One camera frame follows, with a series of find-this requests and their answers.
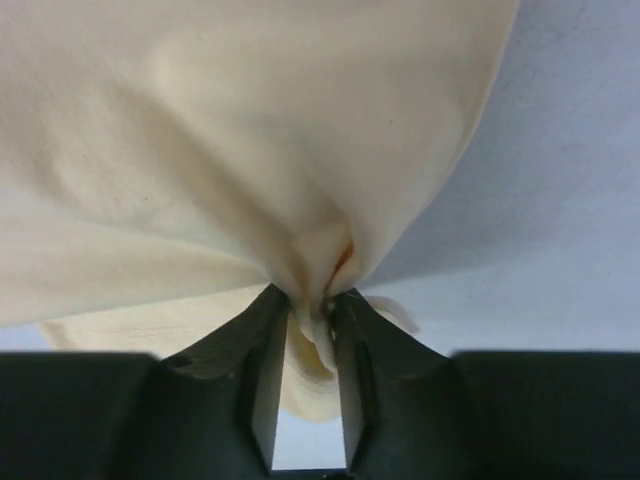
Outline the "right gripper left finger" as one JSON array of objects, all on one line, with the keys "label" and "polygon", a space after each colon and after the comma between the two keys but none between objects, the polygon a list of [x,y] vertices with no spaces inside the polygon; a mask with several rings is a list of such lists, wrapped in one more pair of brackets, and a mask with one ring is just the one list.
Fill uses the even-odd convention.
[{"label": "right gripper left finger", "polygon": [[162,361],[145,406],[147,479],[266,479],[287,330],[269,286],[237,317]]}]

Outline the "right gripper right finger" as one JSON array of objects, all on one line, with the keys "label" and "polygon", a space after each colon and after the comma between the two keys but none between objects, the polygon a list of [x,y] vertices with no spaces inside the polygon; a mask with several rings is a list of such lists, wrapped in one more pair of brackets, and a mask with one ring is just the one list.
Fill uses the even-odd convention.
[{"label": "right gripper right finger", "polygon": [[462,479],[456,381],[447,360],[356,291],[331,314],[350,479]]}]

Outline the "beige t shirt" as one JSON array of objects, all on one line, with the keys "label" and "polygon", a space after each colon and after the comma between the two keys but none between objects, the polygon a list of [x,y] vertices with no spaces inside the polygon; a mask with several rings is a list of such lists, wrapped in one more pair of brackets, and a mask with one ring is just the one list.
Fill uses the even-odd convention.
[{"label": "beige t shirt", "polygon": [[5,1],[1,322],[171,355],[268,284],[281,393],[339,413],[328,306],[432,202],[515,1]]}]

